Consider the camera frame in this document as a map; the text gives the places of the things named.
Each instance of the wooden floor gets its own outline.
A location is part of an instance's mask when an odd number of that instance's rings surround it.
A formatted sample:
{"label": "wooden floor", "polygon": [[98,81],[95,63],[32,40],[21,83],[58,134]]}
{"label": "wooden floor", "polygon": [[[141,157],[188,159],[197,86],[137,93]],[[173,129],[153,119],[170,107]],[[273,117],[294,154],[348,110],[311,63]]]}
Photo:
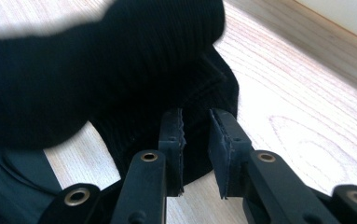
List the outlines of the wooden floor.
{"label": "wooden floor", "polygon": [[[98,20],[109,1],[0,0],[0,38],[47,35]],[[226,0],[216,48],[240,83],[238,121],[254,147],[280,154],[309,186],[357,185],[357,36],[293,0]],[[48,159],[65,188],[119,179],[88,124]],[[168,223],[246,223],[241,200],[221,201],[213,174],[168,200]]]}

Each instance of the black plastic bracket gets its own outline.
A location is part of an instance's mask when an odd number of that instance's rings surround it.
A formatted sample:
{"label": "black plastic bracket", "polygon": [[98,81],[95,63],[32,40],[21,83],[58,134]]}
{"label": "black plastic bracket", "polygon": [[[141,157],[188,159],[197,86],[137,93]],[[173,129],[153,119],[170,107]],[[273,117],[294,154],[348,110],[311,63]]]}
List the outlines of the black plastic bracket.
{"label": "black plastic bracket", "polygon": [[166,156],[167,196],[177,197],[184,192],[184,122],[182,109],[172,109],[161,119],[158,150]]}
{"label": "black plastic bracket", "polygon": [[222,198],[243,197],[249,223],[357,223],[357,186],[307,187],[276,153],[254,150],[226,111],[211,110],[209,153]]}
{"label": "black plastic bracket", "polygon": [[166,222],[166,158],[163,153],[145,150],[130,164],[111,223]]}
{"label": "black plastic bracket", "polygon": [[100,200],[100,189],[91,184],[75,184],[62,190],[39,219],[39,224],[100,223],[95,214]]}

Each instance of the wood grain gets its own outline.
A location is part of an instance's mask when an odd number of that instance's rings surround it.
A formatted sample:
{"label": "wood grain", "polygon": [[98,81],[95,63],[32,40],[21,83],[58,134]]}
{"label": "wood grain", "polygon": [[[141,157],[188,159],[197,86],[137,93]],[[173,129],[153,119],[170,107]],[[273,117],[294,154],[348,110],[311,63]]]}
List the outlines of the wood grain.
{"label": "wood grain", "polygon": [[357,0],[296,1],[357,35]]}
{"label": "wood grain", "polygon": [[[21,7],[12,6],[18,2]],[[109,4],[0,0],[0,38],[47,35],[98,20]],[[307,185],[323,192],[357,185],[357,36],[293,0],[225,5],[227,28],[216,47],[240,83],[238,121],[254,147],[277,152]],[[70,22],[59,19],[71,16]],[[91,125],[58,148],[47,155],[62,186],[89,181],[104,187],[118,179],[100,171],[117,174]],[[168,200],[167,220],[246,223],[240,203],[221,201],[209,174],[186,186],[183,197]]]}

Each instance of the black textile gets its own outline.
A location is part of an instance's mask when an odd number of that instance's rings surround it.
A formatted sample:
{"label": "black textile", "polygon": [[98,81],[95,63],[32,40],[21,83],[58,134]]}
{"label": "black textile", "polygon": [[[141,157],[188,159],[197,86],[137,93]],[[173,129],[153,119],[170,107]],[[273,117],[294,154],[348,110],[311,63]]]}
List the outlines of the black textile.
{"label": "black textile", "polygon": [[0,148],[0,224],[36,223],[61,190],[43,150]]}
{"label": "black textile", "polygon": [[125,176],[135,153],[158,148],[162,114],[183,108],[187,184],[212,170],[207,154],[209,109],[218,107],[237,116],[238,94],[237,80],[212,48],[169,78],[134,92],[128,102],[105,109],[90,121],[108,146],[120,175]]}
{"label": "black textile", "polygon": [[135,152],[157,148],[162,113],[182,107],[184,182],[209,172],[208,110],[237,114],[237,80],[213,48],[224,18],[222,0],[117,0],[99,22],[0,40],[0,148],[13,148],[0,149],[0,221],[34,223],[57,190],[39,149],[87,120],[124,177]]}

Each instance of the dark gray fabric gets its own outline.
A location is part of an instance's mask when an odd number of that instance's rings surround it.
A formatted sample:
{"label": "dark gray fabric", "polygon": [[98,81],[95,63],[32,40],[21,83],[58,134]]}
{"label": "dark gray fabric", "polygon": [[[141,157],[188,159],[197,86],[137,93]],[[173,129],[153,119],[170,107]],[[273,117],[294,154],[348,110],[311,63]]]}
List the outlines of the dark gray fabric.
{"label": "dark gray fabric", "polygon": [[0,148],[0,223],[36,223],[61,190],[44,151]]}

